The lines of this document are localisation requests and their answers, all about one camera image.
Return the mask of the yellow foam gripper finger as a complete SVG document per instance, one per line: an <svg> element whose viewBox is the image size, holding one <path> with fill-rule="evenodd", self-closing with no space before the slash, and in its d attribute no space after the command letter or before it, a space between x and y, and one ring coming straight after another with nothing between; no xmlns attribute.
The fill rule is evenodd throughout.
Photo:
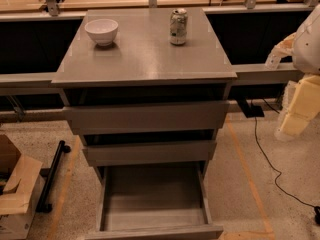
<svg viewBox="0 0 320 240"><path fill-rule="evenodd" d="M320 76L308 74L298 82L289 81L285 87L275 137L281 141L293 140L319 113Z"/></svg>

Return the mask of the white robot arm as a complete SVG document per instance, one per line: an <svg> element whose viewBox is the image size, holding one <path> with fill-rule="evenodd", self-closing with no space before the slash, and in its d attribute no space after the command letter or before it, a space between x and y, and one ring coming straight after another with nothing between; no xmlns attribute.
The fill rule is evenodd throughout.
<svg viewBox="0 0 320 240"><path fill-rule="evenodd" d="M295 33L275 45L271 54L278 58L291 56L293 66L304 73L301 80L285 90L293 95L283 106L275 133L279 140L292 140L320 113L320 5Z"/></svg>

